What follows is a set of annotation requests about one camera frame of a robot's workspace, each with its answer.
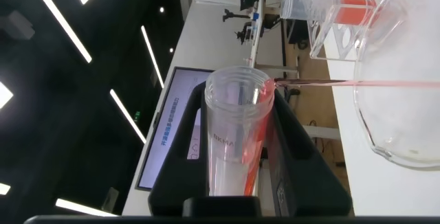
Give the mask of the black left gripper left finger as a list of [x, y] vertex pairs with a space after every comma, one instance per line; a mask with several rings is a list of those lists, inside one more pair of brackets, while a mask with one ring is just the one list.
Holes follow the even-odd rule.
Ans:
[[[173, 142], [150, 191], [148, 205], [153, 216], [181, 216], [184, 201], [206, 197], [208, 180], [206, 84], [197, 85], [186, 105]], [[200, 113], [199, 157], [188, 159], [197, 113]]]

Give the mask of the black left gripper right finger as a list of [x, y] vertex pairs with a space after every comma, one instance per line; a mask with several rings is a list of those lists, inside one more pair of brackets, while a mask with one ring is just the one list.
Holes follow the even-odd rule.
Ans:
[[349, 193], [278, 91], [267, 121], [265, 145], [277, 216], [349, 214]]

